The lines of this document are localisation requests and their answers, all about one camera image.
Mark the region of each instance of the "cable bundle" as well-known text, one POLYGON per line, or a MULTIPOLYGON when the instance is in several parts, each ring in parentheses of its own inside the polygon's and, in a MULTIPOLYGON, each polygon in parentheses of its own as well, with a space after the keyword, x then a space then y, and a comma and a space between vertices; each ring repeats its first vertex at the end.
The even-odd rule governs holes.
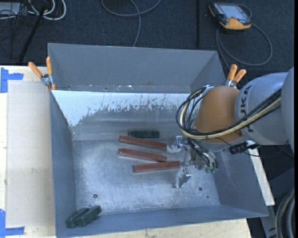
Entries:
POLYGON ((200 140, 208 140, 209 138, 219 138, 226 134, 240 130, 251 123, 254 123, 255 121, 268 115, 269 113, 271 113, 272 111, 280 107, 281 91, 282 91, 281 88, 277 90, 275 93, 273 93, 271 96, 269 96, 267 99, 265 99, 251 112, 249 112, 246 116, 244 116, 242 119, 240 119, 232 126, 218 131, 202 133, 192 128, 192 123, 194 121, 194 119, 192 119, 192 113, 196 105, 203 99, 203 97, 207 94, 207 92, 211 88, 212 87, 210 86, 205 86, 195 91, 194 93, 190 94, 188 98, 179 106, 176 112, 177 123, 180 126, 183 134, 188 138, 200 139, 200 140), (191 101, 193 101, 192 108, 190 111, 188 111, 191 101))

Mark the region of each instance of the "gray bin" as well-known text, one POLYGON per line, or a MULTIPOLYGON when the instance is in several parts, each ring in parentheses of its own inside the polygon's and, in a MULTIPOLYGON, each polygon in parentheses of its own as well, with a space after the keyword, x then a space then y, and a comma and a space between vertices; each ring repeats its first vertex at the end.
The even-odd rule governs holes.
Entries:
POLYGON ((118 149, 165 153, 119 142, 129 130, 159 130, 157 141, 181 135, 177 107, 206 84, 223 85, 215 51, 48 44, 57 89, 50 92, 56 235, 98 235, 267 216, 248 155, 216 153, 214 174, 198 171, 175 188, 177 170, 134 174, 146 161, 118 149), (100 205, 85 227, 67 228, 77 209, 100 205))

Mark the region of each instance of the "orange handle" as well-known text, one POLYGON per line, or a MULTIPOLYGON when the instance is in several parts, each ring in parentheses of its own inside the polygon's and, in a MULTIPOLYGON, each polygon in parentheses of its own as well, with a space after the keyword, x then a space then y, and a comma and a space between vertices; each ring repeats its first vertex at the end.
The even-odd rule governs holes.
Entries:
POLYGON ((38 67, 33 62, 30 61, 28 65, 33 70, 35 75, 37 75, 39 78, 43 76, 42 72, 38 69, 38 67))
POLYGON ((228 80, 233 80, 234 79, 234 76, 236 74, 236 71, 237 71, 237 65, 236 64, 232 64, 230 69, 229 69, 229 73, 228 73, 228 77, 227 79, 228 80))
POLYGON ((246 69, 241 69, 236 76, 234 77, 233 81, 235 81, 236 83, 238 83, 242 77, 246 74, 246 69))
POLYGON ((51 58, 50 57, 46 57, 46 67, 48 69, 48 74, 52 75, 53 70, 52 70, 52 64, 51 64, 51 58))

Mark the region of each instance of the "bin floor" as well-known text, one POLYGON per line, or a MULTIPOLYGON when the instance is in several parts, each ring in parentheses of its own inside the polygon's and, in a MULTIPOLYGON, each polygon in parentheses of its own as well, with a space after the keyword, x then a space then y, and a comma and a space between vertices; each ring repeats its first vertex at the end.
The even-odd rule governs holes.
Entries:
POLYGON ((102 214, 219 205, 212 174, 190 166, 192 177, 175 188, 178 170, 135 174, 133 165, 151 163, 118 156, 119 148, 129 148, 183 161, 185 151, 161 150, 117 141, 73 141, 77 208, 100 205, 102 214))

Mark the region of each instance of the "electronic device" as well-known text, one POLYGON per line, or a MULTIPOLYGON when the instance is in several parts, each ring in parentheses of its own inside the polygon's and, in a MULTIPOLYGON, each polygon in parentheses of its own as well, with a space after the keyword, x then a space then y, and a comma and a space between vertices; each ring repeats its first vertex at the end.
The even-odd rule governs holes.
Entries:
POLYGON ((213 2, 209 5, 212 16, 219 21, 226 30, 245 30, 252 23, 246 11, 233 3, 213 2))

